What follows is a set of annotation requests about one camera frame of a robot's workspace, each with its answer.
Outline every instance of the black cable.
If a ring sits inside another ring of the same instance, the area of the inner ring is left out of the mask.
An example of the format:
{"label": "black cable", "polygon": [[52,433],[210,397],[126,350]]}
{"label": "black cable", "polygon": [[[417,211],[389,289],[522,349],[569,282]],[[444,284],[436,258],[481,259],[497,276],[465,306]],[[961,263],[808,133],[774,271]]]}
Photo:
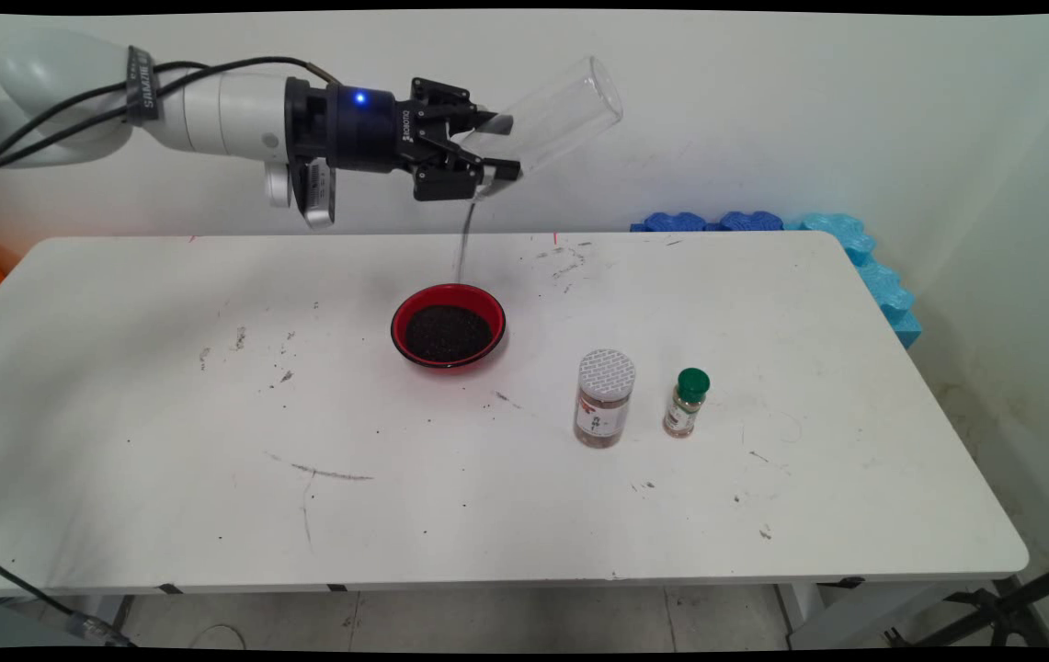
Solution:
{"label": "black cable", "polygon": [[28,592],[29,595],[34,596],[34,598],[42,600],[42,602],[45,602],[49,606],[57,608],[57,611],[62,612],[67,616],[72,616],[74,614],[73,608],[66,606],[62,602],[58,602],[57,599],[50,598],[48,595],[44,594],[44,592],[36,590],[36,588],[34,588],[30,583],[25,581],[25,579],[10,573],[6,569],[2,569],[2,567],[0,567],[0,576],[5,577],[6,579],[8,579],[8,581],[13,583],[16,583],[18,586],[21,588],[21,590]]}
{"label": "black cable", "polygon": [[[327,81],[327,83],[339,84],[339,81],[336,80],[335,77],[329,74],[329,72],[322,70],[322,68],[317,67],[313,63],[306,63],[304,62],[304,60],[296,58],[285,58],[284,56],[263,56],[263,58],[251,58],[247,60],[237,60],[237,62],[233,63],[216,64],[216,66],[206,67],[204,70],[190,72],[190,74],[183,76],[179,79],[172,81],[172,83],[160,87],[157,91],[157,97],[163,99],[164,97],[168,95],[168,93],[175,92],[176,89],[179,89],[180,87],[184,87],[189,83],[193,83],[193,81],[195,80],[200,80],[204,78],[209,78],[214,74],[219,74],[219,72],[222,71],[235,70],[235,68],[241,68],[241,67],[255,66],[255,64],[269,64],[269,63],[298,64],[298,66],[304,67],[305,70],[314,72],[314,74]],[[70,135],[79,133],[82,130],[91,129],[92,126],[103,124],[107,121],[111,121],[111,119],[115,119],[126,113],[128,113],[128,108],[126,106],[123,106],[123,108],[113,108],[105,113],[100,113],[99,115],[87,118],[85,121],[80,122],[73,126],[67,127],[67,129],[59,130],[58,133],[50,134],[48,135],[48,137],[44,137],[40,140],[40,142],[35,143],[34,145],[29,145],[28,147],[21,148],[21,150],[2,156],[2,158],[0,158],[0,168],[5,168],[7,167],[7,165],[10,165],[12,163],[26,158],[26,156],[28,156],[29,154],[34,154],[35,152],[45,150],[46,147],[49,147],[55,143],[58,143],[59,140],[65,140],[67,137],[70,137]]]}
{"label": "black cable", "polygon": [[[179,62],[175,63],[157,64],[157,66],[153,67],[153,71],[163,72],[167,70],[179,70],[179,68],[197,68],[197,70],[202,70],[205,68],[205,64],[190,63],[187,62],[187,60],[179,60]],[[44,124],[49,118],[63,112],[66,108],[70,108],[70,106],[80,104],[80,102],[83,101],[93,100],[95,97],[103,97],[104,93],[121,92],[124,91],[124,89],[126,89],[124,83],[116,83],[114,85],[88,89],[87,92],[76,93],[76,95],[70,97],[69,100],[59,101],[53,106],[50,106],[50,108],[42,110],[42,112],[31,119],[31,121],[21,125],[20,129],[15,130],[9,137],[2,140],[2,142],[0,142],[0,155],[4,154],[8,148],[16,145],[19,140],[25,137],[29,131],[37,129],[38,126]]]}

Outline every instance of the tile floor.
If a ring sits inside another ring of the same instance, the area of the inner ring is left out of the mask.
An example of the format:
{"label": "tile floor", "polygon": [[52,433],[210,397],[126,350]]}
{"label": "tile floor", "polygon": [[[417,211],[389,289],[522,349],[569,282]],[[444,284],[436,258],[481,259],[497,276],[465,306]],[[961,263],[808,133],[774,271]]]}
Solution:
{"label": "tile floor", "polygon": [[[838,590],[827,592],[837,595]],[[15,606],[47,624],[58,613]],[[909,641],[969,613],[941,603],[899,627]],[[150,595],[124,634],[138,645],[390,653],[654,653],[785,649],[770,585]],[[986,645],[989,629],[959,645]],[[1011,637],[1010,645],[1022,641]],[[884,648],[882,636],[856,648]]]}

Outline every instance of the glass jar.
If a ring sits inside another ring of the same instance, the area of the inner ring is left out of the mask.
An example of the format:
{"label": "glass jar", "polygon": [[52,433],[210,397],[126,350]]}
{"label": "glass jar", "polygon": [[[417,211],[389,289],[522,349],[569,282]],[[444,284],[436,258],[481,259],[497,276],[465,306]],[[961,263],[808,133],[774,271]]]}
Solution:
{"label": "glass jar", "polygon": [[635,363],[617,350],[594,350],[577,372],[574,435],[587,447],[606,449],[621,439],[635,389]]}
{"label": "glass jar", "polygon": [[[465,150],[520,164],[516,181],[621,122],[621,97],[605,65],[587,56],[463,137]],[[493,179],[476,200],[513,181]]]}

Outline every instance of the blue foam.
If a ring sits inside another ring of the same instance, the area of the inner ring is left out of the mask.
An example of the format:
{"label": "blue foam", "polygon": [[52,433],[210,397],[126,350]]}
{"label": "blue foam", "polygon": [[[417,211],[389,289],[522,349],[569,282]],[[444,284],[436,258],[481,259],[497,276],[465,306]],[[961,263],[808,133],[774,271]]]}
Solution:
{"label": "blue foam", "polygon": [[898,273],[877,263],[872,255],[876,240],[872,235],[865,234],[863,221],[842,213],[811,213],[798,221],[785,223],[785,227],[788,230],[817,230],[835,235],[852,264],[855,264],[869,293],[872,293],[876,304],[880,306],[880,312],[889,319],[899,342],[904,348],[916,342],[922,332],[920,322],[912,314],[916,297],[899,284]]}
{"label": "blue foam", "polygon": [[[646,232],[703,232],[708,221],[688,212],[675,215],[652,213],[642,226],[646,227]],[[630,227],[630,232],[635,232],[634,227]]]}
{"label": "blue foam", "polygon": [[855,266],[865,263],[876,248],[876,240],[863,232],[863,221],[844,213],[807,214],[801,217],[800,230],[817,230],[835,235]]}
{"label": "blue foam", "polygon": [[856,269],[859,270],[863,284],[868,286],[877,304],[880,304],[880,309],[889,322],[895,325],[907,315],[907,311],[912,309],[912,304],[916,302],[916,297],[899,285],[898,273],[884,264],[877,263],[872,256],[868,256],[868,261]]}
{"label": "blue foam", "polygon": [[920,332],[923,328],[920,328],[920,322],[916,320],[916,316],[909,311],[909,313],[904,314],[904,317],[899,322],[893,323],[893,330],[896,333],[899,343],[904,345],[906,350],[906,348],[912,347],[912,343],[915,343],[916,339],[919,339]]}
{"label": "blue foam", "polygon": [[780,218],[771,213],[759,211],[752,212],[752,214],[729,212],[723,215],[716,226],[719,226],[719,230],[733,232],[784,230]]}

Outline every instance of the black seeds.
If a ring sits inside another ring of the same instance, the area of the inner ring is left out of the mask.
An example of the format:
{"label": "black seeds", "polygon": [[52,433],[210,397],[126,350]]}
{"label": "black seeds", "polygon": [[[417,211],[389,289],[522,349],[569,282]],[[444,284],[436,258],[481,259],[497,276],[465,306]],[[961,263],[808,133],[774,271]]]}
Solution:
{"label": "black seeds", "polygon": [[458,306],[428,306],[410,318],[406,348],[425,361],[461,361],[491,342],[491,326]]}

